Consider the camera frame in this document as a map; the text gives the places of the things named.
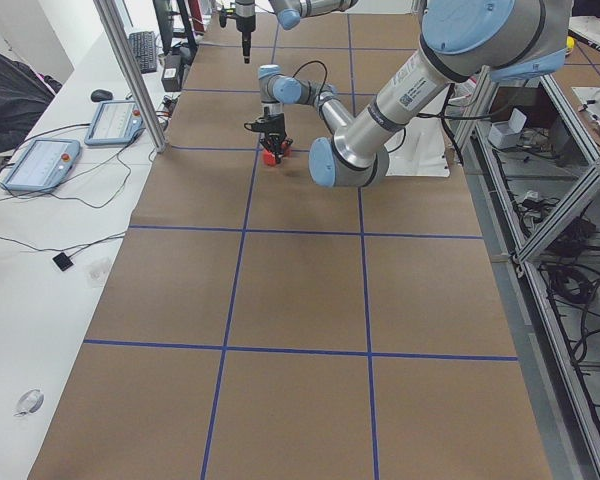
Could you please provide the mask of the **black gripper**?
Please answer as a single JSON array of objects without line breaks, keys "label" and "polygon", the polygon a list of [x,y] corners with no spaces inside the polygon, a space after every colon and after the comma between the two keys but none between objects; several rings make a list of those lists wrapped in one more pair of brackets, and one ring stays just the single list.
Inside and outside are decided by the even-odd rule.
[{"label": "black gripper", "polygon": [[236,27],[242,35],[242,53],[244,63],[251,61],[251,35],[256,30],[256,16],[237,16]]},{"label": "black gripper", "polygon": [[261,116],[257,119],[257,126],[263,135],[260,139],[263,149],[274,155],[275,163],[280,164],[282,159],[289,154],[289,139],[286,138],[284,114]]}]

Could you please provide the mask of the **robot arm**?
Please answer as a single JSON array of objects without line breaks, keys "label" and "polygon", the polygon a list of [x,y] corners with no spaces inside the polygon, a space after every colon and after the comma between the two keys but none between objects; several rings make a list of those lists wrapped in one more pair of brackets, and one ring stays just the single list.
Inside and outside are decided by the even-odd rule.
[{"label": "robot arm", "polygon": [[419,14],[418,50],[357,116],[326,82],[299,80],[282,74],[277,65],[262,65],[263,114],[247,127],[281,158],[283,105],[310,105],[332,134],[311,145],[314,182],[323,187],[374,185],[389,167],[386,143],[448,85],[467,80],[484,66],[495,82],[560,69],[571,11],[569,1],[426,1]]},{"label": "robot arm", "polygon": [[[308,17],[345,12],[353,8],[357,0],[270,0],[269,5],[279,25],[291,30]],[[233,18],[241,34],[243,61],[251,61],[251,37],[256,30],[256,4],[251,0],[235,1]]]}]

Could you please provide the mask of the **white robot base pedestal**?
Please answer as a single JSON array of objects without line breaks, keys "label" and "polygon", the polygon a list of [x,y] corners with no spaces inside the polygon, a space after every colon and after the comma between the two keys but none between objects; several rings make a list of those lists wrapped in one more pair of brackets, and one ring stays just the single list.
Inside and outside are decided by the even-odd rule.
[{"label": "white robot base pedestal", "polygon": [[447,178],[450,175],[440,118],[412,119],[385,147],[389,152],[388,176]]}]

